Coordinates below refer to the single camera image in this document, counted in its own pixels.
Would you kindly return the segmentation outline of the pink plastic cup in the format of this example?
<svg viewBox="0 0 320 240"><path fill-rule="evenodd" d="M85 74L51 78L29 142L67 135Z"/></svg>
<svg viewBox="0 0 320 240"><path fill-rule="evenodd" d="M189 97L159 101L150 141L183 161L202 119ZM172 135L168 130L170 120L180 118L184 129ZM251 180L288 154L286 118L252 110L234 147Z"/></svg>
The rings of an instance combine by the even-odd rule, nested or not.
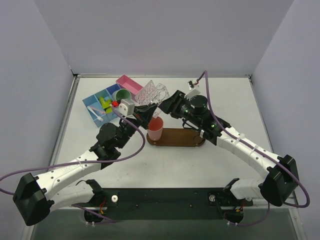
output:
<svg viewBox="0 0 320 240"><path fill-rule="evenodd" d="M164 127L164 121L161 117L152 118L148 124L147 134L152 141L158 141L161 138Z"/></svg>

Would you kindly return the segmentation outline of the clear textured plastic box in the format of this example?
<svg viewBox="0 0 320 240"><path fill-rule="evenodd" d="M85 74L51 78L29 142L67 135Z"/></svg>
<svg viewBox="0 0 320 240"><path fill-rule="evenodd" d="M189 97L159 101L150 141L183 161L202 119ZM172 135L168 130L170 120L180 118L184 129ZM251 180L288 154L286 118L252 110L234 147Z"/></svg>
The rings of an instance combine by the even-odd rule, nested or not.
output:
<svg viewBox="0 0 320 240"><path fill-rule="evenodd" d="M167 87L162 83L157 85L150 80L135 96L135 101L139 105L148 105L155 103L161 104L164 100L170 97Z"/></svg>

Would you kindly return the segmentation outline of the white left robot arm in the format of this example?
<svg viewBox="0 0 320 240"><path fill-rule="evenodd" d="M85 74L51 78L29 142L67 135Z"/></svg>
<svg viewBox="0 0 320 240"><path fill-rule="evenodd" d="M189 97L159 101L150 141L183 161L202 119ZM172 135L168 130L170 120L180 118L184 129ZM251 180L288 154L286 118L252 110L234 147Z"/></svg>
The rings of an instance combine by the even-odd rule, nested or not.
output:
<svg viewBox="0 0 320 240"><path fill-rule="evenodd" d="M94 180L78 186L79 180L88 174L100 171L122 158L122 149L140 127L148 124L157 109L155 103L131 106L127 111L121 103L113 112L120 118L119 125L106 123L100 127L97 142L76 159L50 167L50 171L33 176L30 171L22 176L13 194L19 213L27 226L45 219L50 212L74 205L101 203L104 191Z"/></svg>

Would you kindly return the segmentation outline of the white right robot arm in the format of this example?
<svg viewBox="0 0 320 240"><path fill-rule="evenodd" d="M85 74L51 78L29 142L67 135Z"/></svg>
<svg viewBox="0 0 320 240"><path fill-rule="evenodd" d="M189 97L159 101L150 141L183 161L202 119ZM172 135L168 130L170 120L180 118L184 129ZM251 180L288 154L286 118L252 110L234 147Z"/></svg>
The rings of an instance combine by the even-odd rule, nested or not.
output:
<svg viewBox="0 0 320 240"><path fill-rule="evenodd" d="M229 190L236 199L265 199L280 207L297 188L299 175L295 159L289 155L281 157L248 140L212 113L205 96L187 99L178 90L159 108L172 118L195 125L204 139L234 154L258 173L257 179L235 179L230 184Z"/></svg>

